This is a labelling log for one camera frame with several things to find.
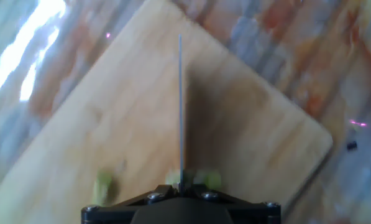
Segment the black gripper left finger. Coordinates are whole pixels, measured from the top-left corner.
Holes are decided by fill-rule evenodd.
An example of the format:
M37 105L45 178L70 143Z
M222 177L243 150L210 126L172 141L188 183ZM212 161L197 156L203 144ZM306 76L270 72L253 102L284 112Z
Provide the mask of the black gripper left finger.
M146 192L121 203L103 207L88 205L81 210L82 224L130 223L141 208L179 196L178 190L171 185L158 185L153 191Z

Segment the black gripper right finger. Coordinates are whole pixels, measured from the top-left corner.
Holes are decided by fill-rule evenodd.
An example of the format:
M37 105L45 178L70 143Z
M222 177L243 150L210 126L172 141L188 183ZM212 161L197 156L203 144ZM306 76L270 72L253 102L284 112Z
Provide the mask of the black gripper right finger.
M191 184L182 188L182 196L195 204L186 207L196 211L202 223L280 223L281 205L277 202L251 203L223 192L209 189L204 184Z

